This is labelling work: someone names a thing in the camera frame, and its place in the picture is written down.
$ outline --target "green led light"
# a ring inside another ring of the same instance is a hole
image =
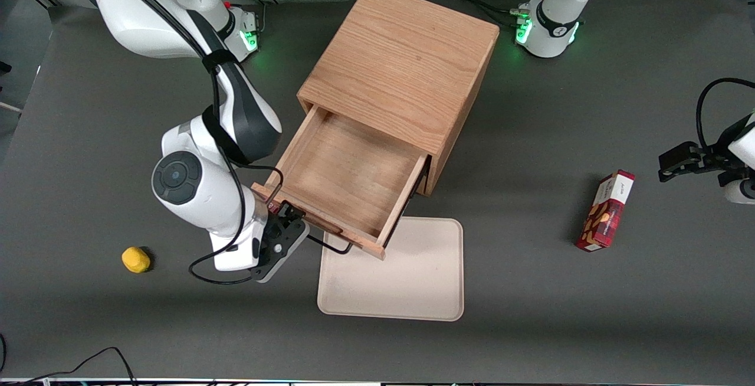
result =
[[[241,39],[249,52],[253,52],[257,49],[257,34],[255,32],[238,31],[238,34],[241,36]]]
[[[574,42],[575,35],[577,34],[577,29],[579,28],[579,21],[577,21],[577,24],[574,25],[574,31],[572,31],[572,37],[569,38],[569,44]]]
[[[520,26],[520,29],[521,30],[517,32],[517,42],[524,44],[529,37],[529,31],[532,30],[532,20],[525,21],[525,23]]]

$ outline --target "open drawer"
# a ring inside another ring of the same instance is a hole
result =
[[[310,224],[383,259],[427,158],[404,141],[314,106],[278,162],[285,179],[273,204],[288,201]],[[273,173],[252,189],[267,198],[276,184]]]

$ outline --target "red box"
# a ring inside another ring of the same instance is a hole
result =
[[[634,175],[626,171],[603,178],[587,215],[577,247],[583,251],[596,251],[611,246],[626,197],[634,184]]]

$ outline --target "gray floor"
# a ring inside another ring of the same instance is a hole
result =
[[[51,31],[47,10],[34,0],[0,0],[0,60],[13,66],[0,76],[0,102],[24,106]],[[18,122],[17,114],[0,110],[0,166]]]
[[[261,163],[275,163],[304,119],[295,94],[349,8],[268,10],[245,66],[284,136]],[[592,0],[590,26],[556,60],[525,55],[501,31],[438,189],[407,209],[464,226],[465,311],[451,323],[322,314],[310,241],[267,284],[192,279],[207,233],[165,209],[149,178],[162,134],[207,107],[206,72],[130,53],[94,10],[54,10],[0,171],[3,374],[71,368],[117,345],[142,378],[755,384],[752,208],[728,203],[714,174],[657,180],[658,155],[695,137],[701,88],[755,76],[746,9]],[[733,86],[710,98],[711,135],[752,101]],[[585,254],[574,227],[593,176],[617,168],[637,175],[617,239]],[[256,174],[241,173],[243,184]],[[128,246],[149,246],[154,271],[127,272]],[[103,357],[77,375],[123,369]]]

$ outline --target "cabinet top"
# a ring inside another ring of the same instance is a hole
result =
[[[497,37],[429,1],[357,0],[297,95],[437,155]]]

